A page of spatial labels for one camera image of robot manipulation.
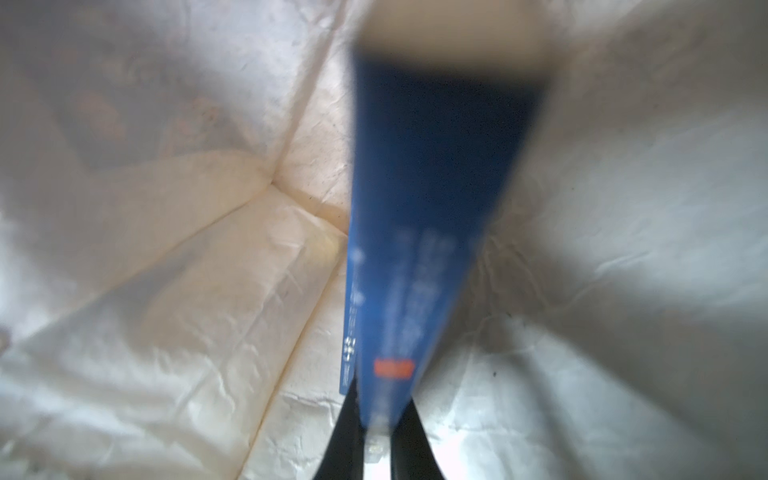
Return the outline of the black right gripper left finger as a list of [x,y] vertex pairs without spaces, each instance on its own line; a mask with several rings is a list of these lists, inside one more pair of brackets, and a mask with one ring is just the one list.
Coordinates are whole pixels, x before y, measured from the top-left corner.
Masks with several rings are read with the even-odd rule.
[[357,379],[344,398],[314,480],[362,480],[364,476],[365,428],[360,414]]

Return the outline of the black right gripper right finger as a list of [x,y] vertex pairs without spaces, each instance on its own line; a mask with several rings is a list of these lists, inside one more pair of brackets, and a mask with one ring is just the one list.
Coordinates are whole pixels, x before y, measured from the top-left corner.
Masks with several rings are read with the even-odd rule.
[[392,480],[444,480],[416,405],[410,400],[390,441]]

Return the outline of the beige canvas floral tote bag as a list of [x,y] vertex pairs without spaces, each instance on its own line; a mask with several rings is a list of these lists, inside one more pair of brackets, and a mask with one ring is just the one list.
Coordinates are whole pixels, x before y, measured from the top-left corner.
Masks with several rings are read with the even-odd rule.
[[[416,393],[449,479],[767,475],[767,5],[544,1],[539,126]],[[367,1],[1,5],[1,475],[309,479]]]

